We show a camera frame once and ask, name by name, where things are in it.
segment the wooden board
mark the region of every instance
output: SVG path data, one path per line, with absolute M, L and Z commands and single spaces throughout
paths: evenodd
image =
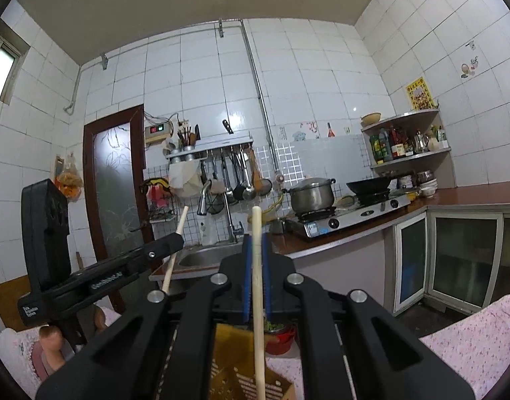
M 7 328 L 23 331 L 27 327 L 23 324 L 18 313 L 18 299 L 31 291 L 29 277 L 24 275 L 0 284 L 0 316 Z

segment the window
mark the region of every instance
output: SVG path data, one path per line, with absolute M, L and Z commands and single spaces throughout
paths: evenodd
M 10 99 L 7 92 L 17 75 L 20 57 L 21 53 L 0 35 L 0 101 Z

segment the plastic bag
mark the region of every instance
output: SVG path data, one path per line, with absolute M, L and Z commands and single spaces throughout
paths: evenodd
M 60 191 L 69 201 L 77 201 L 84 183 L 75 165 L 75 157 L 71 152 L 66 159 L 64 169 L 58 176 Z

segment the brown countertop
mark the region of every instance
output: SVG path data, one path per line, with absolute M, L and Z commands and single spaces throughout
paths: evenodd
M 509 205 L 510 204 L 510 182 L 494 183 L 488 185 L 476 185 L 473 187 L 459 187 L 439 189 L 432 198 L 417 198 L 409 206 L 403 209 L 388 213 L 361 224 L 347 227 L 344 230 L 335 231 L 328 235 L 314 239 L 300 238 L 293 233 L 285 232 L 283 235 L 273 235 L 272 243 L 276 253 L 291 255 L 293 258 L 326 250 L 332 246 L 338 246 L 361 237 L 362 235 L 376 232 L 390 227 L 397 220 L 417 211 L 423 211 L 426 207 L 460 207 L 460 206 L 485 206 L 485 205 Z M 162 275 L 166 267 L 165 263 L 152 274 Z M 187 268 L 183 272 L 208 271 L 209 275 L 217 271 L 217 265 L 204 268 Z

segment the silver bolt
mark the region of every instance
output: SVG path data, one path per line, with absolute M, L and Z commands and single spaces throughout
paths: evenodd
M 210 282 L 216 286 L 221 286 L 227 282 L 227 275 L 218 272 L 210 277 Z
M 362 303 L 368 298 L 368 295 L 364 290 L 353 290 L 349 296 L 357 303 Z
M 297 286 L 301 283 L 303 283 L 303 281 L 305 280 L 305 278 L 301 275 L 301 274 L 298 274 L 298 273 L 294 273 L 294 274 L 290 274 L 286 277 L 286 280 L 290 283 L 290 284 L 293 284 L 294 286 Z
M 154 304 L 158 304 L 160 301 L 162 301 L 164 299 L 164 296 L 166 296 L 166 295 L 164 294 L 163 291 L 152 290 L 151 292 L 149 292 L 147 294 L 147 300 L 149 302 L 153 302 Z

